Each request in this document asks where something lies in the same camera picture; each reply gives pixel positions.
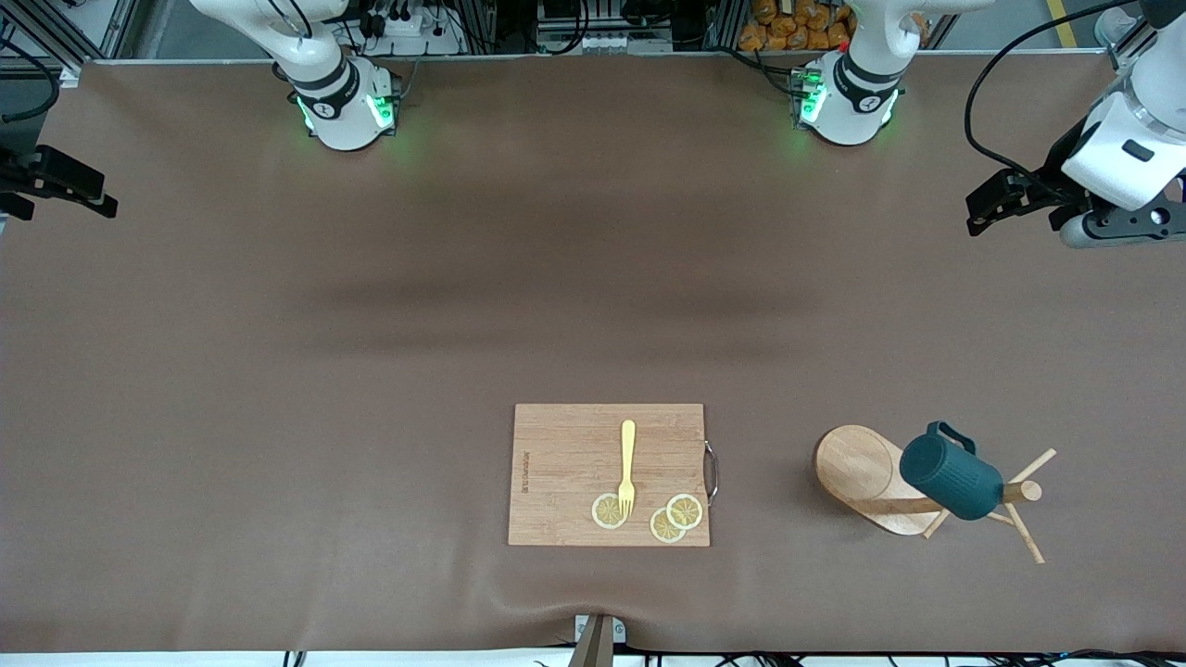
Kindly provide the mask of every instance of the blue ceramic cup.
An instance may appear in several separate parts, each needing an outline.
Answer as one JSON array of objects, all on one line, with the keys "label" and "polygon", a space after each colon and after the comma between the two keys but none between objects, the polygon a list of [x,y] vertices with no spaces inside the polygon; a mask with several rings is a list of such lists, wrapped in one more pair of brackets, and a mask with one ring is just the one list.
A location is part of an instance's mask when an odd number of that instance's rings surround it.
[{"label": "blue ceramic cup", "polygon": [[959,519],[982,519],[996,508],[1005,481],[976,457],[976,443],[944,421],[911,440],[898,465],[903,479]]}]

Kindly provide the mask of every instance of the fork handle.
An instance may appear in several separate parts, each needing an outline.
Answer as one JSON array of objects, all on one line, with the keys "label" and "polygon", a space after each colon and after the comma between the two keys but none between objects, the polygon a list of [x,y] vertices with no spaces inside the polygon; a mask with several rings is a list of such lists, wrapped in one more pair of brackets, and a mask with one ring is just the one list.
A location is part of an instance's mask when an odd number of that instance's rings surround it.
[{"label": "fork handle", "polygon": [[621,423],[621,479],[630,481],[630,469],[635,465],[635,420]]}]

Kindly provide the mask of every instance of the table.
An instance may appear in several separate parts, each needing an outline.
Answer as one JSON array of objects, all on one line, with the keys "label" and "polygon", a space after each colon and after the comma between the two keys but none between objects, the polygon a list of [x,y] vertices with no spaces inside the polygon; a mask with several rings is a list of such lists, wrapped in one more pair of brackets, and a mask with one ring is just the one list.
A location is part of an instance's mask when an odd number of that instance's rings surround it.
[{"label": "table", "polygon": [[[267,66],[88,66],[43,141],[120,216],[38,204],[0,249],[0,648],[549,644],[598,610],[682,652],[1186,648],[1184,248],[969,239],[983,63],[919,58],[856,148],[728,58],[429,63],[350,154]],[[1109,78],[1010,57],[980,134],[1037,164]],[[706,404],[713,546],[506,546],[546,401]],[[1059,450],[1050,565],[816,483],[828,430],[935,419],[1007,474]]]}]

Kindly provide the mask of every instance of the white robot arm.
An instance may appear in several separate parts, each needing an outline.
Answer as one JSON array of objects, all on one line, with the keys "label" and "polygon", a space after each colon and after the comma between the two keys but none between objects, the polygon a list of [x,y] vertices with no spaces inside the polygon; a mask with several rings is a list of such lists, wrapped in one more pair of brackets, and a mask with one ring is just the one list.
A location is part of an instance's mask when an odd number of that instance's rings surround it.
[{"label": "white robot arm", "polygon": [[1072,248],[1186,240],[1186,0],[1141,0],[1141,8],[1156,42],[1117,72],[1041,169],[1001,170],[968,196],[973,236],[1057,207],[1051,227]]},{"label": "white robot arm", "polygon": [[801,126],[842,146],[863,144],[888,122],[898,83],[918,52],[919,27],[911,14],[957,14],[994,0],[849,0],[856,34],[847,52],[830,51],[806,65],[818,72],[796,102]]},{"label": "white robot arm", "polygon": [[190,1],[275,58],[296,89],[305,125],[330,148],[362,148],[395,129],[400,100],[391,72],[346,57],[321,23],[342,15],[347,0]]}]

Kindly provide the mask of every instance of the yellow fork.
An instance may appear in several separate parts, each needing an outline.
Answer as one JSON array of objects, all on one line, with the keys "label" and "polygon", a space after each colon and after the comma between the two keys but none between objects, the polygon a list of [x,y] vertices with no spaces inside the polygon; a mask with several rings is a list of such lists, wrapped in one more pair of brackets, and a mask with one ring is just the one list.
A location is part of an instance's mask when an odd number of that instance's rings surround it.
[{"label": "yellow fork", "polygon": [[635,421],[621,423],[621,484],[618,485],[618,512],[623,520],[630,517],[635,509],[635,483],[630,479],[630,469],[635,464]]}]

